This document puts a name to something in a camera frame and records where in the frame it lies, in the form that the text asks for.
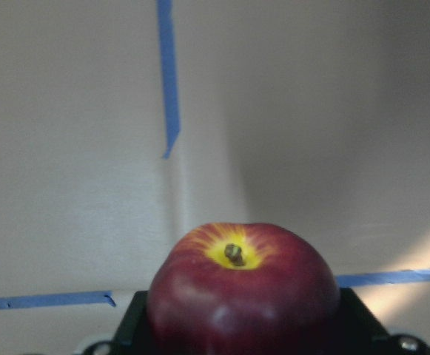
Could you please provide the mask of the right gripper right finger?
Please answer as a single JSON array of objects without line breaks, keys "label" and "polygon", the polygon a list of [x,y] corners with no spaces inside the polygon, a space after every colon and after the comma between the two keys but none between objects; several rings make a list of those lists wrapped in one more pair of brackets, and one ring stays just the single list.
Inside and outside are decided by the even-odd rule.
[{"label": "right gripper right finger", "polygon": [[335,354],[379,354],[388,331],[351,288],[340,289],[335,320]]}]

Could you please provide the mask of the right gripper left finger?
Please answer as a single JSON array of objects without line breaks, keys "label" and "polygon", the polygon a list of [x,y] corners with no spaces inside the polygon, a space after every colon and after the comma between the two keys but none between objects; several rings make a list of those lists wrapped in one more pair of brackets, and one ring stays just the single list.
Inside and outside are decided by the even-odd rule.
[{"label": "right gripper left finger", "polygon": [[113,354],[155,354],[147,317],[147,291],[134,293],[112,338]]}]

